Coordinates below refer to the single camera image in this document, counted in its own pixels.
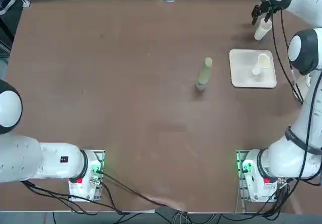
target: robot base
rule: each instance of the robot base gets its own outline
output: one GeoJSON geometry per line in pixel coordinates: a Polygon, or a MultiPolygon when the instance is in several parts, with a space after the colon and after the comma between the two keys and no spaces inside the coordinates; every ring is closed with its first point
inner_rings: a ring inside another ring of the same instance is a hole
{"type": "MultiPolygon", "coordinates": [[[[76,195],[88,200],[98,201],[101,200],[102,174],[96,173],[97,170],[103,171],[104,169],[104,150],[84,150],[88,157],[88,168],[85,176],[82,179],[77,179],[76,183],[68,181],[69,194],[76,195]]],[[[71,201],[86,201],[83,199],[71,197],[71,201]]]]}
{"type": "MultiPolygon", "coordinates": [[[[240,163],[240,169],[245,177],[249,198],[251,202],[266,202],[268,198],[277,190],[277,181],[275,183],[265,183],[257,167],[257,155],[259,150],[248,152],[245,160],[240,163]]],[[[275,202],[272,197],[268,202],[275,202]]]]}

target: paper cup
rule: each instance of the paper cup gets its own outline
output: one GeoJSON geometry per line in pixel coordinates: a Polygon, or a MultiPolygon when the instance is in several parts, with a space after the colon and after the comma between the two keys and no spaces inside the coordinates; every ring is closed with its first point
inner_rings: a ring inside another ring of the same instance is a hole
{"type": "Polygon", "coordinates": [[[271,65],[271,59],[267,54],[260,54],[257,58],[257,62],[252,68],[252,73],[258,76],[264,69],[267,69],[271,65]]]}
{"type": "Polygon", "coordinates": [[[268,31],[270,31],[272,28],[272,21],[269,19],[267,22],[265,22],[265,19],[261,19],[260,24],[255,32],[255,39],[261,40],[265,34],[267,34],[268,31]]]}

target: bottle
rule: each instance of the bottle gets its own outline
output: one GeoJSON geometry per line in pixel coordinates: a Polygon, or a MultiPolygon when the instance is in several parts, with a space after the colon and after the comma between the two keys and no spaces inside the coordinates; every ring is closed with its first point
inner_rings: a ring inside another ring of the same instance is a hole
{"type": "Polygon", "coordinates": [[[211,68],[212,68],[212,59],[207,57],[205,59],[205,63],[199,71],[198,79],[196,83],[196,88],[200,91],[203,91],[206,88],[206,84],[211,76],[211,68]]]}

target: brown table surface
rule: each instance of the brown table surface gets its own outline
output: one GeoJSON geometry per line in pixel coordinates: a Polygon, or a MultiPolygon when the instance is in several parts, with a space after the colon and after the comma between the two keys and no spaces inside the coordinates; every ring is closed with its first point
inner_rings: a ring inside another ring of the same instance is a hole
{"type": "MultiPolygon", "coordinates": [[[[24,104],[15,132],[103,148],[106,172],[173,208],[233,212],[235,151],[268,147],[300,108],[278,65],[271,33],[254,40],[251,11],[258,3],[34,0],[23,10],[7,74],[24,104]],[[276,88],[235,88],[231,49],[271,50],[276,88]],[[193,86],[207,56],[213,59],[212,77],[198,96],[193,86]]],[[[287,67],[279,20],[276,16],[276,39],[287,67]]],[[[289,39],[308,27],[288,13],[284,21],[289,39]]],[[[68,192],[66,180],[34,182],[68,192]]],[[[106,183],[122,210],[155,207],[106,183]]],[[[1,210],[67,210],[21,183],[0,184],[0,192],[1,210]]],[[[321,197],[301,184],[284,211],[321,213],[315,204],[321,197]]],[[[106,196],[102,201],[110,203],[106,196]]]]}

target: floor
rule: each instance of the floor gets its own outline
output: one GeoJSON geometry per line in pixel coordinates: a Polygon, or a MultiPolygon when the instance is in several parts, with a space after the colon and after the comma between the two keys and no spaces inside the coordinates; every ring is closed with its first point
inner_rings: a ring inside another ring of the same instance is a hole
{"type": "MultiPolygon", "coordinates": [[[[176,213],[173,209],[170,208],[162,208],[157,210],[160,214],[162,214],[168,220],[172,220],[172,217],[176,213]]],[[[190,214],[190,219],[194,222],[194,224],[202,224],[207,221],[210,217],[210,214],[190,214]]],[[[244,215],[233,215],[233,214],[225,214],[226,217],[233,219],[243,219],[244,215]]],[[[210,223],[210,224],[218,224],[218,217],[210,223]]],[[[95,216],[87,216],[87,215],[77,215],[70,212],[56,212],[55,219],[57,224],[112,224],[115,223],[120,216],[114,212],[104,212],[98,213],[95,216]]],[[[321,223],[321,216],[306,216],[306,215],[291,215],[291,214],[280,214],[279,218],[274,221],[275,224],[300,224],[304,222],[308,222],[310,224],[318,224],[321,223]]],[[[25,224],[54,224],[54,219],[52,216],[52,212],[11,212],[11,213],[0,213],[0,224],[9,224],[9,223],[25,223],[25,224]]],[[[166,224],[168,223],[166,220],[153,213],[146,213],[127,221],[129,224],[166,224]]],[[[227,224],[233,223],[233,221],[226,220],[224,218],[220,218],[219,224],[227,224]]],[[[262,217],[255,217],[251,220],[240,221],[240,224],[248,223],[272,223],[271,221],[265,220],[262,217]]]]}
{"type": "MultiPolygon", "coordinates": [[[[16,3],[9,9],[8,13],[3,16],[4,22],[7,24],[9,29],[13,34],[15,34],[20,15],[22,12],[22,3],[17,0],[16,3]]],[[[5,43],[11,46],[9,39],[5,36],[5,34],[0,31],[0,39],[3,40],[5,43]]],[[[0,78],[3,78],[4,72],[6,69],[6,64],[3,66],[3,62],[0,62],[0,78]]],[[[175,210],[167,207],[162,207],[157,210],[160,214],[162,214],[168,220],[172,220],[174,214],[176,213],[175,210]]],[[[229,218],[233,219],[243,219],[245,218],[244,215],[233,215],[227,214],[225,215],[229,218]]],[[[208,220],[210,217],[209,214],[191,214],[190,218],[194,223],[202,224],[208,220]]],[[[95,224],[109,224],[116,222],[120,216],[114,212],[102,212],[98,213],[95,216],[87,216],[87,215],[77,215],[71,212],[56,212],[55,219],[57,224],[83,224],[83,223],[95,223],[95,224]]],[[[211,222],[211,224],[218,223],[219,215],[217,215],[216,219],[211,222]]],[[[239,223],[269,223],[270,221],[262,218],[262,217],[255,217],[251,220],[240,221],[239,223]]],[[[308,216],[308,215],[291,215],[291,214],[280,214],[279,218],[274,221],[276,224],[284,224],[284,223],[304,223],[309,222],[310,224],[314,223],[322,223],[322,215],[321,216],[308,216]]],[[[54,224],[54,219],[52,212],[0,212],[0,224],[9,224],[9,223],[32,223],[32,224],[54,224]]],[[[152,213],[145,213],[135,218],[127,221],[127,223],[155,223],[155,224],[163,224],[167,223],[164,219],[162,219],[157,214],[152,213]]],[[[226,220],[224,218],[220,218],[220,224],[225,223],[233,223],[233,221],[226,220]]]]}

